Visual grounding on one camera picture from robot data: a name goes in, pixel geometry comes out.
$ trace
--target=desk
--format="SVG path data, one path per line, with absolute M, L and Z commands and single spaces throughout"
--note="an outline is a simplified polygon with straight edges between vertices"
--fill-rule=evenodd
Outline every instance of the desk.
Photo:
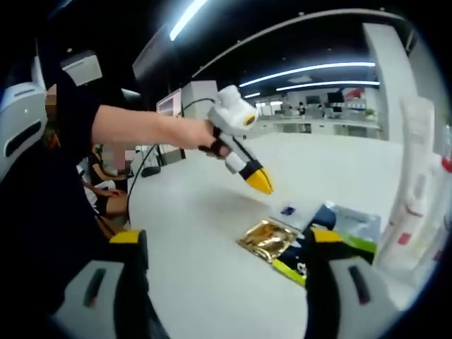
M 171 339 L 304 337 L 305 290 L 235 243 L 269 205 L 293 201 L 308 220 L 331 200 L 388 222 L 400 145 L 284 133 L 248 145 L 273 177 L 271 196 L 200 152 L 133 189 L 132 227 L 148 233 L 149 295 Z

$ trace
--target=ceiling light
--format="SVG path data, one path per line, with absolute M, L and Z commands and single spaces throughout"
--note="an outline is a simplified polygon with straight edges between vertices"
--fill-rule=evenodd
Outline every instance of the ceiling light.
M 179 35 L 179 33 L 184 29 L 187 23 L 189 23 L 190 19 L 194 17 L 197 11 L 207 2 L 207 0 L 195 0 L 193 3 L 186 9 L 184 15 L 177 21 L 177 24 L 172 29 L 169 34 L 169 38 L 171 41 L 174 41 Z
M 286 76 L 287 74 L 293 74 L 293 73 L 299 73 L 299 72 L 305 72 L 305 71 L 312 71 L 314 69 L 330 69 L 333 67 L 375 67 L 374 62 L 338 62 L 336 64 L 324 64 L 324 65 L 317 65 L 317 66 L 308 66 L 308 67 L 301 67 L 300 69 L 292 69 L 291 71 L 281 72 L 272 74 L 271 76 L 264 76 L 259 79 L 255 79 L 252 81 L 248 81 L 247 83 L 242 83 L 240 87 L 245 87 L 248 85 L 251 85 L 252 83 L 258 83 L 260 81 L 277 78 L 278 76 Z
M 276 88 L 276 90 L 291 90 L 293 88 L 303 88 L 303 87 L 313 87 L 313 86 L 327 86 L 327 85 L 372 85 L 378 86 L 380 82 L 378 81 L 326 81 L 325 83 L 305 83 L 303 85 L 289 86 Z
M 244 98 L 248 99 L 249 97 L 257 97 L 258 95 L 261 95 L 260 93 L 254 93 L 254 94 L 250 94 L 250 95 L 245 95 Z

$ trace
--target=black sleeve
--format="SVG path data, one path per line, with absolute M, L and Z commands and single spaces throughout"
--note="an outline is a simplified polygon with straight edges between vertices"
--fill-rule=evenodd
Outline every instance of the black sleeve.
M 91 131 L 100 101 L 85 88 L 77 87 L 61 69 L 61 57 L 50 44 L 40 44 L 38 52 L 46 87 L 56 84 L 56 129 L 61 148 L 77 165 L 90 154 Z

